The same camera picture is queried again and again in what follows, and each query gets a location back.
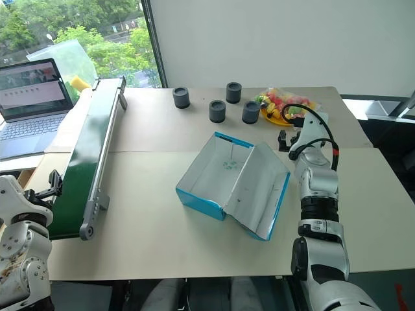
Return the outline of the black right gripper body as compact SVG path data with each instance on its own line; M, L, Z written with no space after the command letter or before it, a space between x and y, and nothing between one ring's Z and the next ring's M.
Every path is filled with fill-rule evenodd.
M297 140L293 140L292 137L290 139L290 145L287 144L287 141L285 143L279 143L278 142L278 150L280 152L289 152L291 146L295 144Z

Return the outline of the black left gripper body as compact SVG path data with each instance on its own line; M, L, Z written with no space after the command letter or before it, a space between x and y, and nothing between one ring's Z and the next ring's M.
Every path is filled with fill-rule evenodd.
M54 196L54 191L51 190L51 189L44 190L44 191L41 191L41 192L35 192L32 189L25 190L24 193L23 193L23 196L29 202L31 202L34 205L46 207L48 209L52 209L53 208L53 203L52 203L51 200L44 201L44 199L49 198L51 196Z

